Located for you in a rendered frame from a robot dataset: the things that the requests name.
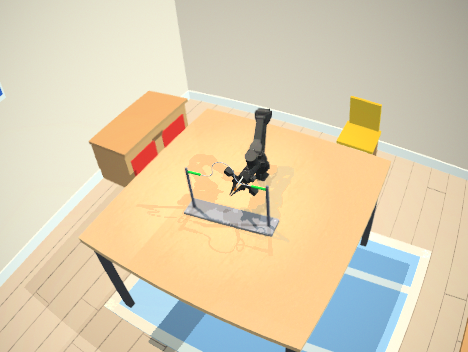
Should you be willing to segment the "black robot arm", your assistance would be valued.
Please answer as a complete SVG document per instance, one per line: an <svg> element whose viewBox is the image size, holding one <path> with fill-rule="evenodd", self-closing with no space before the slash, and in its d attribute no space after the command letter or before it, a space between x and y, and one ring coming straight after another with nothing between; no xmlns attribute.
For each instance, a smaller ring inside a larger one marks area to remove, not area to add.
<svg viewBox="0 0 468 352"><path fill-rule="evenodd" d="M265 149L267 138L266 128L271 117L272 111L270 111L270 109L258 108L255 111L256 127L254 139L244 157L247 163L246 166L252 169L256 175L250 175L246 170L239 175L240 177L243 177L248 184L250 182L253 183L256 179L265 181L270 175L267 173L270 169L270 162L268 161Z"/></svg>

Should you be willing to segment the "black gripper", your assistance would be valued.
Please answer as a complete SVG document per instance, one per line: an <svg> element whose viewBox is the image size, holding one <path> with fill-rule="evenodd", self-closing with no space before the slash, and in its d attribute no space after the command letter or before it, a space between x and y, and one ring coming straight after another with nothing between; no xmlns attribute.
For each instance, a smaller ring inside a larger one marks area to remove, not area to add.
<svg viewBox="0 0 468 352"><path fill-rule="evenodd" d="M255 174L254 171L253 171L252 169L250 169L249 167L247 167L247 166L245 166L245 168L241 171L241 173L242 173L244 170L248 171L248 173L249 173L250 175L251 175L251 174ZM233 170L233 171L234 171L234 170ZM249 185L249 186L245 186L245 185L248 185L248 184L247 184L248 182L247 182L244 178L243 178L243 179L241 180L241 182L240 182L241 185L233 192L233 190L235 189L237 183L238 183L238 182L240 181L240 179L242 178L242 177L239 176L241 173L237 176L236 174L233 174L233 171L231 170L230 167L227 167L227 168L224 170L224 174L225 174L225 175L227 175L228 177L231 177L231 176L233 177L233 180L232 180L233 185L232 185L232 189L231 189L231 192L230 192L229 195L232 196L232 195L234 195L235 193L237 193L237 192L239 192L239 191L241 191L241 190L244 191L244 190L247 188L247 189L249 190L249 193L255 197L255 196L257 195L257 193L259 192L259 190L258 190L258 189L251 188L250 185ZM234 179L234 175L235 175L235 179L236 179L238 182ZM243 183L242 183L242 182L243 182ZM245 185L242 185L242 184L245 184ZM233 193L232 193L232 192L233 192Z"/></svg>

